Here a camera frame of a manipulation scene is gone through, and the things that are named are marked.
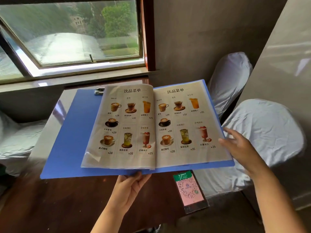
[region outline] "window pane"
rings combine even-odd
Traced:
[[[22,77],[21,72],[0,46],[0,81]]]
[[[0,16],[42,66],[139,55],[135,0],[2,5]]]

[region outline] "menu page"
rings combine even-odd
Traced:
[[[231,160],[203,81],[154,89],[156,167]]]
[[[106,86],[81,167],[155,168],[153,87]]]

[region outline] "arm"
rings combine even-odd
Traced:
[[[253,180],[265,231],[307,233],[279,180],[251,143],[235,130],[224,130],[234,139],[219,139],[219,142],[247,170]]]
[[[143,176],[141,172],[130,177],[118,176],[111,197],[91,233],[117,233],[124,215],[150,177],[151,174]]]

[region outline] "table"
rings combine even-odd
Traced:
[[[104,85],[111,83],[129,85],[149,81],[144,77],[105,82]],[[103,84],[85,88],[93,89],[99,85]],[[77,88],[67,89],[62,93],[59,103],[65,111],[68,111],[76,91]],[[62,124],[59,114],[58,119],[54,114],[50,116],[0,212],[1,233],[88,233],[109,200],[117,176],[40,179]],[[173,223],[185,215],[172,176],[175,173],[152,175],[125,215],[120,232],[135,232],[164,222]]]

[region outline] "menu title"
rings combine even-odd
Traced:
[[[181,88],[181,89],[173,89],[173,90],[167,91],[167,93],[169,94],[169,93],[174,93],[174,92],[182,92],[183,90],[184,90],[183,88]]]
[[[124,90],[124,93],[131,93],[131,92],[140,92],[140,88],[138,88],[138,89],[125,89]]]

